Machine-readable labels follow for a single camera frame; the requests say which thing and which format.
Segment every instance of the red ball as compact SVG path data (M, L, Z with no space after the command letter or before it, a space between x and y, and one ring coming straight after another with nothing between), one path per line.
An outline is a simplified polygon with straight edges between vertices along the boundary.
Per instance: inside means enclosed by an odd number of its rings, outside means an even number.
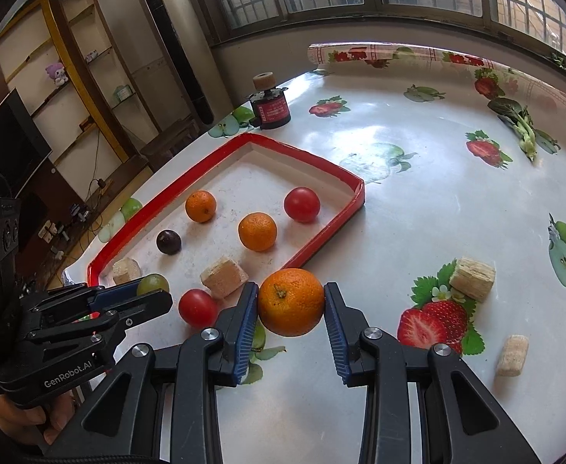
M292 220L310 223L317 217L321 205L312 189L298 187L287 194L283 207Z
M219 307L203 290L188 290L178 302L178 312L193 328L209 328L219 315Z

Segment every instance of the screw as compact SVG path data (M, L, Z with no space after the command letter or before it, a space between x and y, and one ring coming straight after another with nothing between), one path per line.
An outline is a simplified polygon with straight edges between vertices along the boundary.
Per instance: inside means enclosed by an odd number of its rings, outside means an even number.
M133 346L133 348L131 349L131 354L136 358L143 358L143 356L148 356L149 352L150 352L150 347L148 347L144 343L137 344Z
M433 352L439 356L448 356L451 353L451 348L445 343L437 343L433 346Z
M377 340L378 338L382 338L384 331L380 330L379 328L374 328L373 326L369 326L368 328L365 328L363 334L364 336L366 336L371 340Z
M206 328L201 332L201 337L204 340L215 340L219 337L219 335L219 330L217 330L216 328Z

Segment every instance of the orange fruit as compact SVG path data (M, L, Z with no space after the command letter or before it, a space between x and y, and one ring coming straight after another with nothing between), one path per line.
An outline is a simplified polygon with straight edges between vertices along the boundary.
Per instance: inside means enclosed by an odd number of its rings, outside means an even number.
M281 336L309 333L324 313L324 288L302 268L284 268L269 275L257 294L261 323Z
M251 251L265 251L277 240L277 224L266 213L251 213L242 218L238 235L245 248Z
M216 199L212 193L206 190L197 190L188 196L184 207L191 220L204 223L214 216Z

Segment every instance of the television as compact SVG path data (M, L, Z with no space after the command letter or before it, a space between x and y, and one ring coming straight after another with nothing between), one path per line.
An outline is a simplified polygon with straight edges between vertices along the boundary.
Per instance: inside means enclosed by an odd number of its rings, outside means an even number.
M0 173L13 197L21 193L50 153L51 148L13 89L0 104Z

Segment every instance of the human hand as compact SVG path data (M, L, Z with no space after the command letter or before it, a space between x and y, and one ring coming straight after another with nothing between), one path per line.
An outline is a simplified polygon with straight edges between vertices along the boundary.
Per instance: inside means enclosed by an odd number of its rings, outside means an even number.
M73 397L70 392L57 396L51 403L49 418L51 427L45 429L44 438L50 445L75 413ZM47 416L42 407L28 410L17 408L5 395L0 395L0 429L13 440L24 445L36 445L38 434L35 426L44 424Z

